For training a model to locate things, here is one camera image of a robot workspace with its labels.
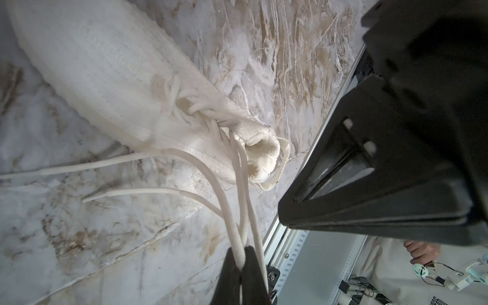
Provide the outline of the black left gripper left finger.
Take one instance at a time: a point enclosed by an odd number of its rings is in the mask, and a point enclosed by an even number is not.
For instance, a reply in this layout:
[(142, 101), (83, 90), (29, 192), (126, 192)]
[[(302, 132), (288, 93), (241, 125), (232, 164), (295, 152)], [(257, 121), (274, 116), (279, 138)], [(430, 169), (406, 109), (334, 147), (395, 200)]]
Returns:
[(240, 287), (240, 270), (235, 264), (233, 251), (229, 248), (210, 304), (239, 305)]

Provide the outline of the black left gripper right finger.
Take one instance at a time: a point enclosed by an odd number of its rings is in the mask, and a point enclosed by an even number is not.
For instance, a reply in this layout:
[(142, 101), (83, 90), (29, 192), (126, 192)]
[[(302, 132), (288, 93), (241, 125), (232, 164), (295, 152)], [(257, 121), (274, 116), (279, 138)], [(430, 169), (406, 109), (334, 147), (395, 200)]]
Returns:
[(246, 261), (241, 271), (242, 304), (271, 305), (255, 249), (245, 247)]

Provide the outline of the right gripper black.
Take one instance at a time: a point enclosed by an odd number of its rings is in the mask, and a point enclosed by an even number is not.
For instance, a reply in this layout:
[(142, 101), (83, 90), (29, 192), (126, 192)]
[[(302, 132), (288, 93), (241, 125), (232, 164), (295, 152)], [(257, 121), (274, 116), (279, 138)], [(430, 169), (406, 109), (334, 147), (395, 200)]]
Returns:
[(278, 204), (292, 229), (447, 245), (487, 241), (466, 175), (393, 108), (369, 76), (338, 103), (306, 165)]

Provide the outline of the white sneaker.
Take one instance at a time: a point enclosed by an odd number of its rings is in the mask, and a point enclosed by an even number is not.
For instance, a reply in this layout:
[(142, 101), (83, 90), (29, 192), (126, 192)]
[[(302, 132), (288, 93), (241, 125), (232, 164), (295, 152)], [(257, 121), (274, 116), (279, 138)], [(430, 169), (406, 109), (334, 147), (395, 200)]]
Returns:
[(266, 263), (250, 186), (272, 189), (290, 145), (222, 94), (174, 40), (128, 1), (7, 1), (20, 47), (80, 116), (132, 153), (23, 172), (56, 175), (173, 156), (214, 190), (240, 278)]

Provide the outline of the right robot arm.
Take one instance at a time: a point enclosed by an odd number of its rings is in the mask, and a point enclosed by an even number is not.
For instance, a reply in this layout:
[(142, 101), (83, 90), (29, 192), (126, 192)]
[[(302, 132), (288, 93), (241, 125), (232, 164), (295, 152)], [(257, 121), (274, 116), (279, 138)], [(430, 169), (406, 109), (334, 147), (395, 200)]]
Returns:
[(335, 105), (278, 204), (292, 229), (487, 241), (487, 2), (380, 1), (379, 74)]

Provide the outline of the person hand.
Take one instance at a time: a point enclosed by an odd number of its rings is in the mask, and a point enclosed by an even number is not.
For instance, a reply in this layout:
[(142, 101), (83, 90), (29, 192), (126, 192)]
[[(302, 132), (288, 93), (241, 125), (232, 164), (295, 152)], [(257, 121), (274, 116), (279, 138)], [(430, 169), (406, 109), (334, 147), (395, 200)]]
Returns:
[(404, 247), (412, 257), (411, 264), (426, 265), (438, 258), (441, 245), (424, 241), (404, 241)]

